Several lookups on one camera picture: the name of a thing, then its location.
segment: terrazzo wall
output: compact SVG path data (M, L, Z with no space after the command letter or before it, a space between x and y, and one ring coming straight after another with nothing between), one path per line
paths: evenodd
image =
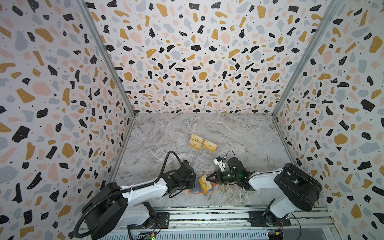
M0 239L69 239L126 107L70 0L0 4Z
M87 1L136 112L271 112L326 0Z
M345 240L384 239L384 1L344 1L277 120Z

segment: black mounting plate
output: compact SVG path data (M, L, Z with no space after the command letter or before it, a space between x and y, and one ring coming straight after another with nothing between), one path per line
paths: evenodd
M251 223L252 227L270 227L268 224L264 222L264 211L249 211L249 219L248 222ZM285 227L291 226L291 221L289 219L283 218L283 224ZM281 222L276 224L275 227L281 227Z
M161 229L167 229L169 226L169 212L157 212L155 221L159 223L157 220L160 221ZM145 229L145 228L141 225L131 225L131 229Z

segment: gold card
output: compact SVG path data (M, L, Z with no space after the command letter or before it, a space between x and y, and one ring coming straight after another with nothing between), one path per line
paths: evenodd
M193 149L196 149L196 150L200 151L201 143L196 142L196 141L193 140L193 139L190 139L190 140L189 140L189 146L192 147Z
M214 144L213 142L208 141L207 139L203 143L203 148L215 152L217 148L217 144Z
M198 135L193 134L193 133L192 133L191 139L195 140L196 142L199 142L199 143L203 143L203 140L204 140L202 137L199 137Z
M201 178L199 178L199 183L203 188L204 193L208 192L212 188L211 182L207 181L207 175L205 174Z

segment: gray marble surface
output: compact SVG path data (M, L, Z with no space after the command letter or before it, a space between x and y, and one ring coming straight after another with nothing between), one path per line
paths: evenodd
M192 133L216 143L216 152L189 147ZM213 160L229 150L248 171L274 170L290 162L270 114L139 113L116 176L117 184L133 185L156 178L170 150L181 160L188 160L198 176L216 171ZM179 163L170 155L166 166L165 171L178 169ZM263 205L281 196L279 189L251 192L237 185L218 185L214 193L188 195L185 190L172 199L165 196L149 202L154 207Z

